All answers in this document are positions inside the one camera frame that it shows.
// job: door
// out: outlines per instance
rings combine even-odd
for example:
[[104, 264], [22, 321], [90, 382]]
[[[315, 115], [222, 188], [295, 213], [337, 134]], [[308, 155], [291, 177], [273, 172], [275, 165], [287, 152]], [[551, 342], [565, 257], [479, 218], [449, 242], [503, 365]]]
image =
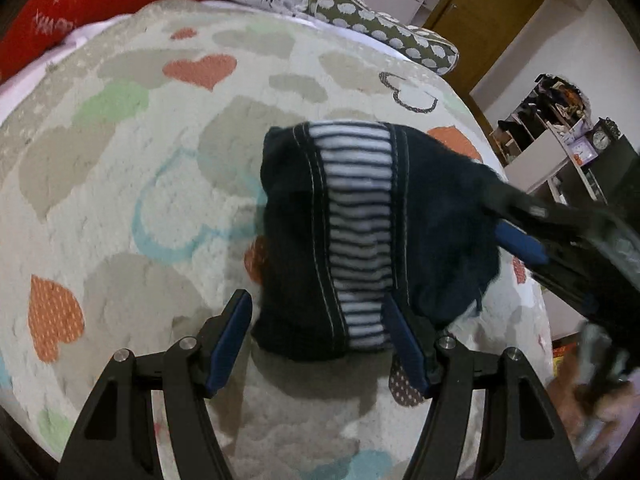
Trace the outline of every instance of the door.
[[458, 65], [444, 79], [460, 96], [468, 96], [543, 1], [440, 1], [425, 26], [459, 49]]

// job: black heart outline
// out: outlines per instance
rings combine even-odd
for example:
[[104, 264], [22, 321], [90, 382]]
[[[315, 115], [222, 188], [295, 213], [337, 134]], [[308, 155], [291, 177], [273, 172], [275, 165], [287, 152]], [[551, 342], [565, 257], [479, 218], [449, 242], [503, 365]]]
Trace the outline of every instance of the black heart outline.
[[393, 77], [397, 77], [398, 79], [402, 79], [403, 81], [406, 81], [406, 78], [393, 74], [391, 72], [380, 72], [380, 82], [386, 86], [387, 88], [389, 88], [390, 90], [394, 91], [394, 101], [396, 103], [398, 103], [402, 108], [406, 108], [407, 110], [410, 110], [412, 112], [415, 112], [417, 114], [430, 114], [431, 112], [433, 112], [436, 109], [436, 105], [438, 104], [438, 98], [434, 97], [433, 98], [433, 105], [431, 105], [430, 108], [414, 108], [412, 106], [409, 106], [407, 103], [403, 103], [402, 100], [400, 99], [400, 90], [398, 88], [396, 88], [395, 86], [393, 86], [389, 81], [388, 81], [388, 77], [389, 76], [393, 76]]

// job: striped fabric panel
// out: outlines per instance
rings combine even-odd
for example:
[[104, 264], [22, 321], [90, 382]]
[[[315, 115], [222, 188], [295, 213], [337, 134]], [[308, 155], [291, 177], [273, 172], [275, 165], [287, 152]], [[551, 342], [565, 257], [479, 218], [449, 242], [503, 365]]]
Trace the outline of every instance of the striped fabric panel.
[[392, 150], [379, 123], [309, 124], [328, 187], [329, 266], [350, 347], [388, 346], [382, 299], [393, 285], [391, 268]]

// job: bed sheet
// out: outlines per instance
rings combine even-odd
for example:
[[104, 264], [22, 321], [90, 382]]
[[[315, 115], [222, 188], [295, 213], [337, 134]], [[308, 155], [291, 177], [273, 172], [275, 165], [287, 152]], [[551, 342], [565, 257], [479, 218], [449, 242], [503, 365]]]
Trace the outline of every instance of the bed sheet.
[[[504, 175], [439, 76], [312, 25], [164, 0], [46, 70], [0, 127], [0, 388], [54, 457], [114, 350], [165, 350], [236, 288], [259, 305], [244, 256], [270, 126], [407, 124]], [[507, 253], [483, 304], [451, 327], [460, 341], [519, 346], [548, 380], [540, 288]], [[236, 478], [401, 478], [429, 403], [397, 404], [390, 366], [385, 352], [296, 364], [247, 338], [207, 404]], [[161, 396], [154, 416], [165, 478], [178, 478]], [[480, 424], [474, 396], [462, 470]]]

